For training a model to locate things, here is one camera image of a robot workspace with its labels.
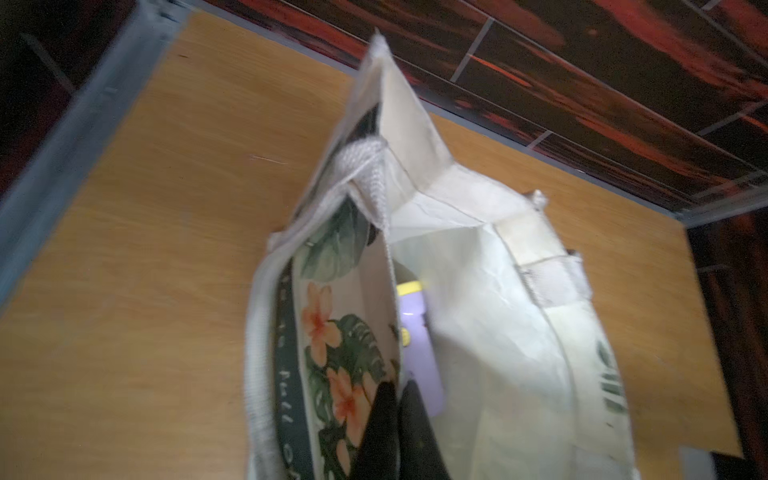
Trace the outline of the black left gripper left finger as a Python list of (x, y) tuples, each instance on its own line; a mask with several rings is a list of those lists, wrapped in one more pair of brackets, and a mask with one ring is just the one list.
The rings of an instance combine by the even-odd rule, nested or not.
[(392, 382), (382, 382), (376, 391), (374, 404), (357, 457), (352, 464), (352, 480), (387, 479), (398, 477), (398, 403)]

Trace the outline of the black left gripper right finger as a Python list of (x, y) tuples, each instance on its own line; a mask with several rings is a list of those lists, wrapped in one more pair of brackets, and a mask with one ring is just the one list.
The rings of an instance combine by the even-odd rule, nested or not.
[(450, 480), (420, 390), (414, 380), (398, 407), (400, 479)]

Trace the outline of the white flashlight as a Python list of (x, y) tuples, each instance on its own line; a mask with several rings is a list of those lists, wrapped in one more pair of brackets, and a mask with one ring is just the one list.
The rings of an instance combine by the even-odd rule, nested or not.
[(419, 387), (427, 415), (442, 413), (445, 393), (428, 322), (423, 286), (419, 281), (397, 285), (404, 370)]

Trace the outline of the white canvas tote bag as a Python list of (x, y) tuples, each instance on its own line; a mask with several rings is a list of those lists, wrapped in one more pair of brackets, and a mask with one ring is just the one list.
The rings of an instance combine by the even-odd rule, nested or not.
[(343, 119), (250, 292), (251, 479), (350, 479), (382, 382), (401, 400), (397, 285), (419, 281), (450, 479), (636, 479), (621, 375), (579, 254), (458, 163), (371, 37)]

